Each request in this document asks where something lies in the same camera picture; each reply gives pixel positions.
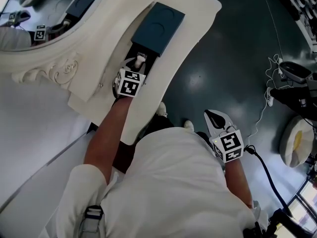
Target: sneaker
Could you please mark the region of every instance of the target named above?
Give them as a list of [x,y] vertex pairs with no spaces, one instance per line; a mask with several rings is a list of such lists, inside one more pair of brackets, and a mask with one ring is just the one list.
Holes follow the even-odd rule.
[[189,129],[191,130],[192,132],[194,132],[194,125],[191,121],[187,120],[185,123],[184,123],[184,128],[185,129]]
[[270,95],[270,91],[271,91],[271,90],[272,90],[271,87],[268,87],[268,88],[266,89],[266,102],[267,102],[267,104],[268,104],[270,107],[273,106],[273,100],[274,100],[274,97],[272,97],[272,96]]
[[167,117],[166,106],[163,101],[159,104],[156,114],[160,117]]

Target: person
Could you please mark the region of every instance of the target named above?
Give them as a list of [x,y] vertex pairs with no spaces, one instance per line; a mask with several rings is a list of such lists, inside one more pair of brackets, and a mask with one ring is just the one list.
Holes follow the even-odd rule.
[[252,197],[239,159],[225,164],[190,121],[174,127],[161,103],[137,143],[123,181],[112,163],[132,98],[119,99],[69,177],[57,212],[58,238],[78,237],[87,207],[104,212],[104,237],[243,237],[255,226]]

